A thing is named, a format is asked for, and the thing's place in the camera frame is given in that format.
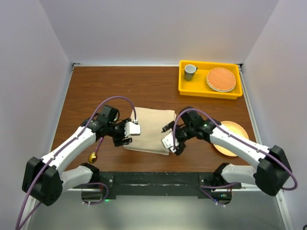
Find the towel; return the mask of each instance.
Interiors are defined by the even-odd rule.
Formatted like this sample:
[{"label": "towel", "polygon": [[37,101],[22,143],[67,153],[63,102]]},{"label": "towel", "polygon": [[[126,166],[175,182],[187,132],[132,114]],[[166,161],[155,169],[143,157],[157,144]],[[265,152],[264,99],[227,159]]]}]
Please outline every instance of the towel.
[{"label": "towel", "polygon": [[139,125],[141,126],[141,135],[132,137],[132,143],[124,145],[124,148],[134,151],[168,155],[169,150],[163,146],[161,139],[169,134],[169,132],[161,133],[161,131],[165,125],[175,120],[175,111],[139,107],[135,109]]}]

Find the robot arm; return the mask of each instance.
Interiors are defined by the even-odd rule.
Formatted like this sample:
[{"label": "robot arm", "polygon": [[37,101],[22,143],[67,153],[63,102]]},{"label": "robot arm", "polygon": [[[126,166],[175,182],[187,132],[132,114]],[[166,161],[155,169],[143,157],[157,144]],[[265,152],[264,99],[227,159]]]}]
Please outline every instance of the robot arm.
[{"label": "robot arm", "polygon": [[[196,137],[197,139],[202,139],[209,143],[222,146],[225,149],[234,152],[237,156],[250,164],[250,166],[235,166],[223,163],[214,172],[214,179],[210,182],[210,185],[224,185],[235,182],[255,184],[266,194],[275,196],[289,178],[289,174],[283,168],[263,153],[259,152],[259,150],[262,150],[265,153],[276,157],[291,171],[291,167],[282,148],[274,146],[270,149],[267,146],[252,142],[231,132],[226,126],[216,121],[222,129],[226,130],[229,134],[235,136],[242,142],[238,141],[219,129],[219,127],[217,127],[211,120],[203,120],[203,118],[195,111],[185,112],[181,118],[184,122],[184,126],[176,126],[176,145],[174,146],[173,142],[173,132],[169,133],[164,139],[162,139],[163,145],[170,149],[171,152],[180,155],[186,147],[185,141]],[[163,132],[171,129],[174,126],[174,123],[175,122],[173,121],[163,127]],[[256,147],[258,150],[250,148],[243,142]]]},{"label": "robot arm", "polygon": [[31,158],[26,165],[22,190],[28,191],[37,173],[50,159],[52,159],[51,163],[40,176],[30,194],[46,206],[52,205],[62,192],[70,188],[88,182],[97,182],[99,169],[88,163],[70,171],[64,172],[64,170],[83,150],[102,137],[112,137],[114,145],[117,147],[131,143],[131,136],[141,134],[140,125],[131,122],[129,118],[117,123],[117,114],[119,114],[117,109],[105,105],[81,135],[88,119],[54,151],[41,159]]}]

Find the gray mug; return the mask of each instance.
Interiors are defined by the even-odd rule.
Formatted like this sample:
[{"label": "gray mug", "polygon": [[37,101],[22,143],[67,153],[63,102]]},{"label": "gray mug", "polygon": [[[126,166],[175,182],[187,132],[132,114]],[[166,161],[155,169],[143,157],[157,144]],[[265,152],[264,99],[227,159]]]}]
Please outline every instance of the gray mug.
[{"label": "gray mug", "polygon": [[184,67],[184,79],[186,81],[192,80],[192,78],[193,78],[194,74],[196,73],[197,69],[198,68],[194,65],[186,65]]}]

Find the wall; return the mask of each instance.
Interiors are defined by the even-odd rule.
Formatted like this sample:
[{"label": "wall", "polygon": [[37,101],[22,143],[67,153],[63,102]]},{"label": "wall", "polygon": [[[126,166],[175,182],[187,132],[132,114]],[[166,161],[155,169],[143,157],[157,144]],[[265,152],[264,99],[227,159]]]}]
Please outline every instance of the wall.
[{"label": "wall", "polygon": [[14,229],[26,162],[50,150],[70,62],[38,0],[0,1],[0,223]]},{"label": "wall", "polygon": [[284,148],[299,182],[285,192],[297,230],[307,224],[306,9],[305,0],[280,0],[243,65],[262,141]]},{"label": "wall", "polygon": [[243,63],[278,0],[40,0],[72,62]]}]

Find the wood grain surface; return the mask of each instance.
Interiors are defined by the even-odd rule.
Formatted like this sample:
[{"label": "wood grain surface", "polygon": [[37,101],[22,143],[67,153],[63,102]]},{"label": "wood grain surface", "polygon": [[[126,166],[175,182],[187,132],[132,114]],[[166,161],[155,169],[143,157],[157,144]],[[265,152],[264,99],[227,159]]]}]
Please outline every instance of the wood grain surface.
[{"label": "wood grain surface", "polygon": [[[219,121],[240,124],[255,141],[243,96],[228,100],[179,95],[178,67],[75,67],[52,149],[70,137],[104,99],[115,95],[128,97],[136,107],[179,112],[186,106],[193,106]],[[122,119],[130,117],[132,109],[128,102],[115,99],[108,104],[120,110]],[[82,152],[67,170],[87,162],[96,145]],[[186,145],[180,156],[172,153],[164,156],[116,148],[112,139],[106,137],[94,166],[101,171],[212,172],[223,162],[247,164],[239,157],[219,153],[205,141],[194,138]]]}]

